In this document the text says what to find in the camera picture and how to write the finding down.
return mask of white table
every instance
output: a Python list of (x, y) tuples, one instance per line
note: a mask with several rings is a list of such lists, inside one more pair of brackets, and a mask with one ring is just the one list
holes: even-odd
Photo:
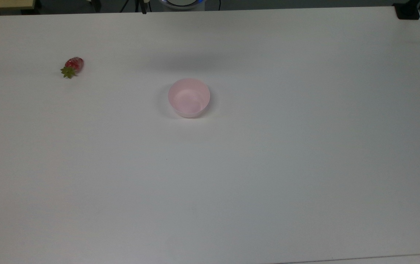
[[(168, 105), (183, 77), (210, 87), (201, 118)], [(0, 264), (403, 254), (420, 254), (420, 20), (0, 17)]]
[(344, 259), (321, 262), (304, 262), (305, 264), (420, 264), (418, 256), (374, 257), (361, 259)]

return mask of red strawberry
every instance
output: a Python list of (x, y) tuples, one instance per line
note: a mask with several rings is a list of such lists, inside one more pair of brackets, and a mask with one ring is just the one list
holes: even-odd
[(79, 73), (83, 69), (84, 60), (80, 57), (74, 57), (69, 59), (66, 63), (64, 68), (62, 68), (63, 77), (71, 77), (75, 76), (76, 73)]

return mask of green calyx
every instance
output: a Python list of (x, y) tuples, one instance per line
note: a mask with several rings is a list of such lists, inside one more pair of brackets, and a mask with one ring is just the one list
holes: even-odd
[(62, 74), (63, 78), (67, 77), (68, 79), (71, 79), (71, 77), (76, 76), (76, 73), (74, 72), (74, 69), (72, 67), (62, 68)]

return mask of pink bowl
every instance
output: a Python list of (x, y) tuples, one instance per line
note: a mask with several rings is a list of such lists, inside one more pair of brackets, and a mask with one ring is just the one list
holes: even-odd
[(210, 102), (210, 90), (200, 80), (181, 79), (169, 89), (168, 99), (181, 117), (197, 117)]

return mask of floor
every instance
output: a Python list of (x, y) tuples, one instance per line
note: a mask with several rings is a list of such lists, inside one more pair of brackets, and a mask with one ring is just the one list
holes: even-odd
[[(206, 10), (218, 10), (219, 0), (207, 0)], [(391, 6), (394, 2), (406, 0), (221, 0), (221, 10), (259, 10), (277, 8), (311, 8), (311, 7), (367, 7)], [(101, 0), (101, 13), (119, 12), (126, 0)], [(77, 14), (95, 13), (87, 0), (41, 0), (41, 14)], [(158, 0), (151, 0), (153, 12), (162, 12)], [(134, 12), (134, 0), (129, 1), (123, 12)], [(17, 15), (20, 11), (2, 11), (1, 15)]]

